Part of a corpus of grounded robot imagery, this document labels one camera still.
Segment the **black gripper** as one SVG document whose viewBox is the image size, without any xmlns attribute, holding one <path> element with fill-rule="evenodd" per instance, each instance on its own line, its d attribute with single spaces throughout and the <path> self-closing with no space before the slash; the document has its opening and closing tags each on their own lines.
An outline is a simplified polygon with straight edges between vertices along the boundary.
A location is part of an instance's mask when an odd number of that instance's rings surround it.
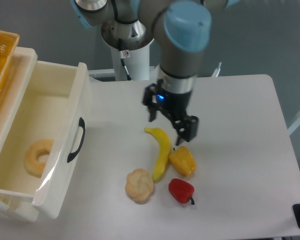
<svg viewBox="0 0 300 240">
<path fill-rule="evenodd" d="M 190 142 L 197 136 L 199 118 L 187 114 L 187 106 L 190 102 L 192 91 L 186 93 L 172 93 L 164 89 L 163 80 L 148 85 L 144 89 L 142 104 L 149 112 L 149 122 L 156 119 L 160 112 L 176 130 L 177 140 L 175 145 Z"/>
</svg>

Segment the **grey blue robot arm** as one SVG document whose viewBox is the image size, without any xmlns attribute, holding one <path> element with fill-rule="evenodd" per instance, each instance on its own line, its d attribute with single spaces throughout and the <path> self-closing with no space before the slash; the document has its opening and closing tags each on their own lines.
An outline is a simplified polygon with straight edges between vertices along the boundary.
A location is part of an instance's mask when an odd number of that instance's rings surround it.
<svg viewBox="0 0 300 240">
<path fill-rule="evenodd" d="M 101 27 L 117 81 L 150 78 L 150 45 L 161 48 L 156 82 L 144 90 L 149 120 L 162 113 L 177 132 L 176 144 L 196 137 L 199 118 L 187 114 L 210 39 L 211 12 L 232 0 L 73 0 L 85 28 Z"/>
</svg>

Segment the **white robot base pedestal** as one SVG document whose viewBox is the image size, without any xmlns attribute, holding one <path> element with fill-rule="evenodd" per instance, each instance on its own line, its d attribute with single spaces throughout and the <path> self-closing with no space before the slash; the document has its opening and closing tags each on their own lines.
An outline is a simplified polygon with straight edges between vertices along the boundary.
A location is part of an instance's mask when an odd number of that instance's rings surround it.
<svg viewBox="0 0 300 240">
<path fill-rule="evenodd" d="M 122 23 L 116 20 L 103 23 L 101 36 L 111 53 L 112 69 L 90 70 L 91 78 L 114 81 L 148 81 L 154 79 L 155 66 L 150 65 L 150 46 L 154 39 L 146 27 L 136 20 Z"/>
</svg>

